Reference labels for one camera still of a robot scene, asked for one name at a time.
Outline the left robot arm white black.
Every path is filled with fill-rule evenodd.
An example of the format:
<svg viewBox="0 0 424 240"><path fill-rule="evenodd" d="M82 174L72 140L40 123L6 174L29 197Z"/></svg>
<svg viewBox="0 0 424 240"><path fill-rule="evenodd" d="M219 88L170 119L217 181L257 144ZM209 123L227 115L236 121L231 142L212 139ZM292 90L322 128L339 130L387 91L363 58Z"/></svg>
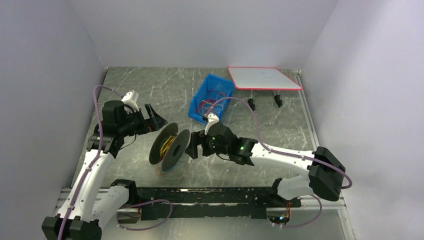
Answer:
<svg viewBox="0 0 424 240"><path fill-rule="evenodd" d="M160 130L168 122L150 104L144 118L133 100L111 100L102 107L101 123L89 138L83 166L67 199L41 229L48 240L100 240L109 220L124 205L139 202L136 183L117 179L106 196L97 200L108 168L122 149L125 137Z"/></svg>

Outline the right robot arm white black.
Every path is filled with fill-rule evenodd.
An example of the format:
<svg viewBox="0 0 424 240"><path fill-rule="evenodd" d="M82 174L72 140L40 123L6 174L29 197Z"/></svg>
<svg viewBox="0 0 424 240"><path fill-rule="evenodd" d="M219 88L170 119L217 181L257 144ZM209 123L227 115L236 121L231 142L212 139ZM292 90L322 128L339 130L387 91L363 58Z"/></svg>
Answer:
<svg viewBox="0 0 424 240"><path fill-rule="evenodd" d="M202 155L206 157L225 155L225 160L238 165L269 166L296 173L295 177L279 177L274 181L274 194L284 200L307 195L331 202L340 198L346 169L326 147L298 151L261 145L256 139L236 136L221 123L192 132L185 153L192 159L198 158L198 146L202 147Z"/></svg>

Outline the grey perforated cable spool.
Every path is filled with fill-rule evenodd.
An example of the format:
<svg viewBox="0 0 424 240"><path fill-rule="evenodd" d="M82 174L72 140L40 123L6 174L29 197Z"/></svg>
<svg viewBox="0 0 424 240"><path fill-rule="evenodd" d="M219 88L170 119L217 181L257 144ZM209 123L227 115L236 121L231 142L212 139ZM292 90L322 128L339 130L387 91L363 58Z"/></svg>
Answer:
<svg viewBox="0 0 424 240"><path fill-rule="evenodd" d="M150 152L149 163L157 165L161 163L161 170L171 170L185 153L190 143L191 132L184 129L179 132L178 124L175 122L167 124L154 140Z"/></svg>

